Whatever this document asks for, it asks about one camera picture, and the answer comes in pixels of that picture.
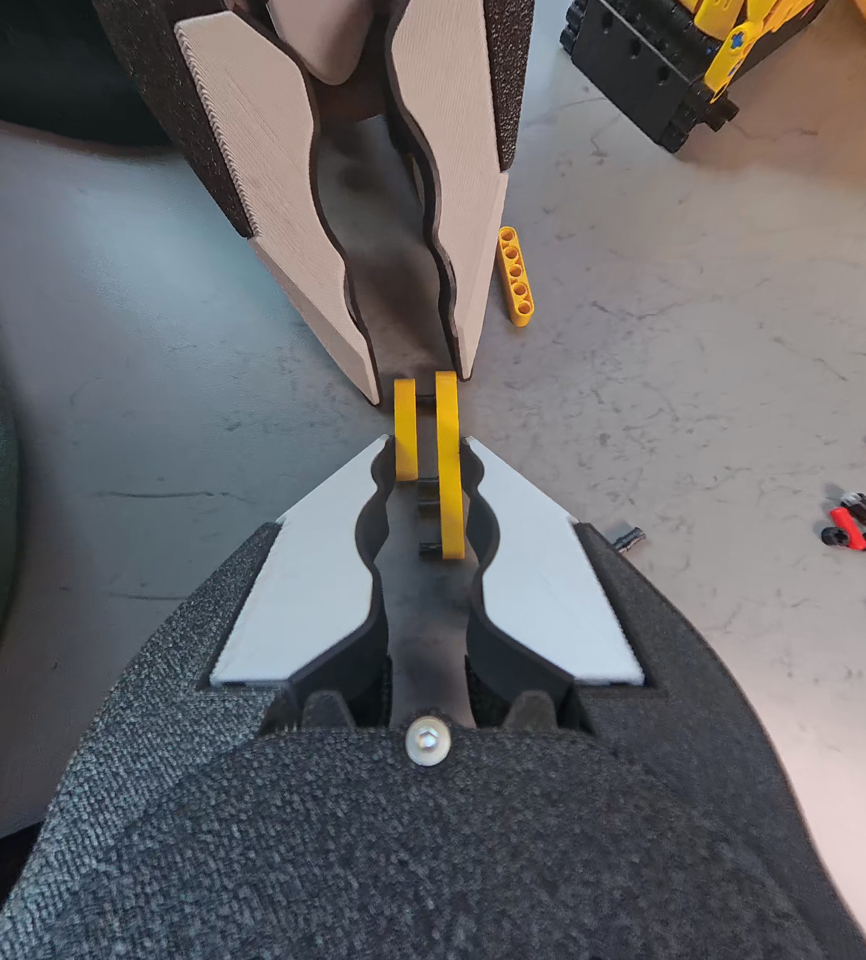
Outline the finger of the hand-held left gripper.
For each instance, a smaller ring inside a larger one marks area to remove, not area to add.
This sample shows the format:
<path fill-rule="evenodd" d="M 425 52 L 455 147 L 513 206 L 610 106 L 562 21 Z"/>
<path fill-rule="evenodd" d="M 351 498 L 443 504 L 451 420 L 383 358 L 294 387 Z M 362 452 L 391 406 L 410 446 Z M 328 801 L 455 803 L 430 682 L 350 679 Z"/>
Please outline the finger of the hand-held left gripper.
<path fill-rule="evenodd" d="M 484 4 L 398 2 L 387 32 L 387 67 L 422 184 L 424 239 L 439 272 L 439 317 L 454 369 L 468 380 L 508 185 L 498 156 Z"/>
<path fill-rule="evenodd" d="M 304 64 L 271 30 L 232 10 L 179 20 L 175 37 L 246 211 L 249 245 L 343 374 L 380 405 L 343 247 L 322 213 L 319 114 Z"/>

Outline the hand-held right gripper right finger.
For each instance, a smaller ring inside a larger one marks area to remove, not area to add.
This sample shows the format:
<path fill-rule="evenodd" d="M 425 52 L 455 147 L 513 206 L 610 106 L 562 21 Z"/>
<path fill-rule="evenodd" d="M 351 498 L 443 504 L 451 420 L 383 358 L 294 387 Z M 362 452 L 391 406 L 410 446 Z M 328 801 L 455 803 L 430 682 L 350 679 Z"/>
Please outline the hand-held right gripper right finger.
<path fill-rule="evenodd" d="M 466 630 L 479 724 L 502 724 L 527 691 L 560 714 L 580 689 L 642 689 L 634 652 L 581 523 L 481 441 L 462 439 L 467 538 L 477 559 Z"/>

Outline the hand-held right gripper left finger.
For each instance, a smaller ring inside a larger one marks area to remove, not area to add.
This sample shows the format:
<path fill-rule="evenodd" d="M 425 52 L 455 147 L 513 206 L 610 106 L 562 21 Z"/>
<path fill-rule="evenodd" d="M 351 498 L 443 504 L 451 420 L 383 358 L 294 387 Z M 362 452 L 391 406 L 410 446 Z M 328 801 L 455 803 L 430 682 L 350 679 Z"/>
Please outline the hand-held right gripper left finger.
<path fill-rule="evenodd" d="M 296 714 L 332 690 L 360 724 L 385 722 L 389 626 L 376 559 L 393 487 L 394 440 L 382 435 L 283 513 L 212 688 L 278 688 Z"/>

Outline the yellow lego liftarm beam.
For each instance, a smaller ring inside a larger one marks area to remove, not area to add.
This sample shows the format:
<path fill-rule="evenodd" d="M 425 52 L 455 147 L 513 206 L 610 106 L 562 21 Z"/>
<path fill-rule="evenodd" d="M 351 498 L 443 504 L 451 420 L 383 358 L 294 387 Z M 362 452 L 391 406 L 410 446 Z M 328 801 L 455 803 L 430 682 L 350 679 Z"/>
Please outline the yellow lego liftarm beam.
<path fill-rule="evenodd" d="M 413 378 L 393 382 L 394 466 L 398 483 L 418 479 L 417 393 Z"/>
<path fill-rule="evenodd" d="M 498 231 L 496 266 L 510 321 L 522 329 L 533 318 L 535 303 L 519 237 L 511 226 L 503 225 Z"/>
<path fill-rule="evenodd" d="M 436 372 L 435 400 L 441 556 L 460 561 L 465 553 L 465 532 L 458 378 L 453 371 Z"/>

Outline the yellow lego vehicle model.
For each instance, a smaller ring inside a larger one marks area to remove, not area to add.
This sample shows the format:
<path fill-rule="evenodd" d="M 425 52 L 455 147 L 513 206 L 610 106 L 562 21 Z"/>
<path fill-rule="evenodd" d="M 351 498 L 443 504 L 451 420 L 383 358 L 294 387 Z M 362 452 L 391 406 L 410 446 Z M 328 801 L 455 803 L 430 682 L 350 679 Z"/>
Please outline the yellow lego vehicle model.
<path fill-rule="evenodd" d="M 676 153 L 738 114 L 730 86 L 810 25 L 825 1 L 576 1 L 560 43 L 644 134 Z"/>

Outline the black bumpy cushion pad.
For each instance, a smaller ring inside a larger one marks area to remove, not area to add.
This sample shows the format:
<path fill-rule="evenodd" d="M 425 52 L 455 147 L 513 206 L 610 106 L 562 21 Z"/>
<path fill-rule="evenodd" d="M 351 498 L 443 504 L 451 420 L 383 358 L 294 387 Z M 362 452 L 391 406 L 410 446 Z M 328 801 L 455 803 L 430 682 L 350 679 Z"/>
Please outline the black bumpy cushion pad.
<path fill-rule="evenodd" d="M 0 1 L 0 121 L 122 147 L 168 147 L 90 1 Z"/>

